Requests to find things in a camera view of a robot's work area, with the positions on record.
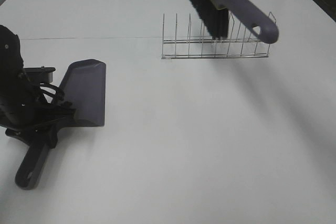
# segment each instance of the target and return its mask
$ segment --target black bristles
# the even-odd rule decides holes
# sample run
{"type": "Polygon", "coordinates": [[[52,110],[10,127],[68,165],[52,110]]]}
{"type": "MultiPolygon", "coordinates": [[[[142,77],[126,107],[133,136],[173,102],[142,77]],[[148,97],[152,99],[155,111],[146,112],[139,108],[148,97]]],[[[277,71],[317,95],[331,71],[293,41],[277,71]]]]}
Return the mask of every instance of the black bristles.
{"type": "Polygon", "coordinates": [[[190,2],[213,38],[227,38],[228,9],[217,10],[210,0],[190,0],[190,2]]]}

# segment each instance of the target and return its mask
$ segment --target hole in handle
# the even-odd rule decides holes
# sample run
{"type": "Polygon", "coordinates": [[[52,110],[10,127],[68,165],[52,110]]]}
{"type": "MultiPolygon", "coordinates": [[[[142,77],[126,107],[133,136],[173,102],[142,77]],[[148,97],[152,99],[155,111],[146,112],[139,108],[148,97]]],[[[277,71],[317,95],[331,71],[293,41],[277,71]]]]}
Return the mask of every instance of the hole in handle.
{"type": "Polygon", "coordinates": [[[29,173],[27,174],[27,179],[30,179],[32,175],[33,175],[33,172],[29,172],[29,173]]]}
{"type": "Polygon", "coordinates": [[[260,35],[260,32],[261,32],[261,27],[260,26],[258,26],[257,24],[252,24],[251,25],[251,27],[252,27],[252,29],[253,29],[253,31],[257,34],[257,35],[260,35]]]}

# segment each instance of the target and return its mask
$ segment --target wire rack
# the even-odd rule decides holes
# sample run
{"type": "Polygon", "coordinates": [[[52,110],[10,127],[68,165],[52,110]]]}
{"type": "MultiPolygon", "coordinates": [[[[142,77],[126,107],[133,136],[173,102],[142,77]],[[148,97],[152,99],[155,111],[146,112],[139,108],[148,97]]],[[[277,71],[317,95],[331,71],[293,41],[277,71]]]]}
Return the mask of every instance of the wire rack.
{"type": "MultiPolygon", "coordinates": [[[[276,23],[272,12],[269,12],[268,17],[276,23]]],[[[162,59],[269,57],[270,44],[265,44],[257,39],[232,13],[229,14],[229,32],[225,39],[212,39],[203,22],[199,18],[195,20],[192,22],[190,14],[187,20],[182,18],[182,24],[186,24],[185,21],[188,23],[187,33],[183,36],[181,31],[185,30],[186,27],[179,27],[177,14],[174,17],[174,24],[169,22],[170,25],[174,26],[173,29],[171,27],[170,29],[165,28],[165,14],[163,14],[162,59]]]]}

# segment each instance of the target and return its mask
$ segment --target purple plastic handle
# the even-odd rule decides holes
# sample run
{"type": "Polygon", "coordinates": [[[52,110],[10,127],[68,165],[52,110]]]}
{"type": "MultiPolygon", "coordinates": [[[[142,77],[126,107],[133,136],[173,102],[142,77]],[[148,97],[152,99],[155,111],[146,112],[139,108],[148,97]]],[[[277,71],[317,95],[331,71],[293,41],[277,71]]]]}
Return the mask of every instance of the purple plastic handle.
{"type": "Polygon", "coordinates": [[[211,0],[216,6],[228,8],[250,32],[262,42],[273,44],[279,38],[276,24],[249,0],[211,0]],[[253,30],[260,27],[260,33],[253,30]]]}

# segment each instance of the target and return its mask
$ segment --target white tabletop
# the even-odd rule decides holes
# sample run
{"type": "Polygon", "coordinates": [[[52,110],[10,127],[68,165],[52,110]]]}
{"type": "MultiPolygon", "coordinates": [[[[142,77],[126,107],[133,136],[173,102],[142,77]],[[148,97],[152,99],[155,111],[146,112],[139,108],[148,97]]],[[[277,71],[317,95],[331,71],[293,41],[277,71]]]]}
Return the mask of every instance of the white tabletop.
{"type": "Polygon", "coordinates": [[[26,67],[59,84],[102,60],[107,99],[105,127],[62,130],[31,191],[1,130],[0,223],[334,224],[336,24],[312,0],[252,1],[278,20],[267,59],[161,60],[162,13],[195,15],[188,0],[7,0],[26,67]]]}

